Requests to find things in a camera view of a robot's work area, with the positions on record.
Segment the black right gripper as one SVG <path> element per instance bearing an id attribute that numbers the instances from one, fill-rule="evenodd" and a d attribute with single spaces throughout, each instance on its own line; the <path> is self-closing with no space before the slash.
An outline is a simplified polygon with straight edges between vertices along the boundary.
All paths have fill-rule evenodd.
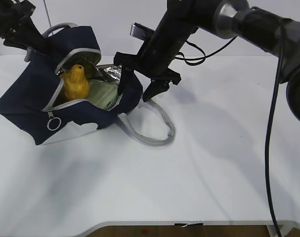
<path id="1" fill-rule="evenodd" d="M 121 96 L 126 87 L 130 84 L 133 70 L 152 80 L 143 93 L 142 99 L 144 102 L 168 91 L 170 82 L 174 85 L 178 85 L 181 81 L 181 75 L 169 69 L 168 66 L 163 66 L 162 69 L 156 69 L 156 67 L 149 63 L 144 64 L 141 59 L 134 54 L 117 52 L 114 56 L 113 63 L 114 65 L 121 65 L 123 67 L 117 90 L 118 96 Z"/>

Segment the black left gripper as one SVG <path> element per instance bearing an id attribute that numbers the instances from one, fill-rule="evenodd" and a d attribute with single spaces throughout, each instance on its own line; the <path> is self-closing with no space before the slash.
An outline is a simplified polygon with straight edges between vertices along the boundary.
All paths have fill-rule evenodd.
<path id="1" fill-rule="evenodd" d="M 58 24 L 41 35 L 31 19 L 35 9 L 28 0 L 0 0 L 0 39 L 6 46 L 26 48 L 25 59 L 31 59 L 33 52 L 48 54 L 48 35 L 66 27 Z"/>

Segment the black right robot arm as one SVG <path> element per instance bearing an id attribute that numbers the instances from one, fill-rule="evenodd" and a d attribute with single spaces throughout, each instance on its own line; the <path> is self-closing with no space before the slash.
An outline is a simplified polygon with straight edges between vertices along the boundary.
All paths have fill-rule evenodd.
<path id="1" fill-rule="evenodd" d="M 143 100 L 179 84 L 180 74 L 169 68 L 182 46 L 197 29 L 222 39 L 240 37 L 282 61 L 279 83 L 287 84 L 290 110 L 300 121 L 300 22 L 284 18 L 246 0 L 170 0 L 155 30 L 134 24 L 131 35 L 143 45 L 136 55 L 117 52 L 114 64 L 137 71 L 151 80 Z"/>

